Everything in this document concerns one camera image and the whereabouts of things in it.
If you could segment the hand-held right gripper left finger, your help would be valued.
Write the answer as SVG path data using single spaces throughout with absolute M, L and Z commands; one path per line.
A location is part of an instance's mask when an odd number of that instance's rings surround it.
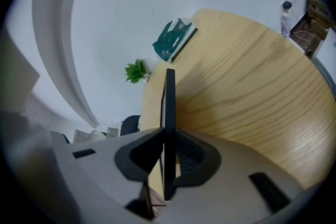
M 58 223 L 153 223 L 149 174 L 162 151 L 163 130 L 67 143 L 51 133 Z

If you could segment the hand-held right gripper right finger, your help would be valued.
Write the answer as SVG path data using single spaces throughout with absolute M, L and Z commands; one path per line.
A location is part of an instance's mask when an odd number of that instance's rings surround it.
M 176 129 L 181 175 L 166 223 L 256 223 L 303 193 L 280 166 L 249 146 Z

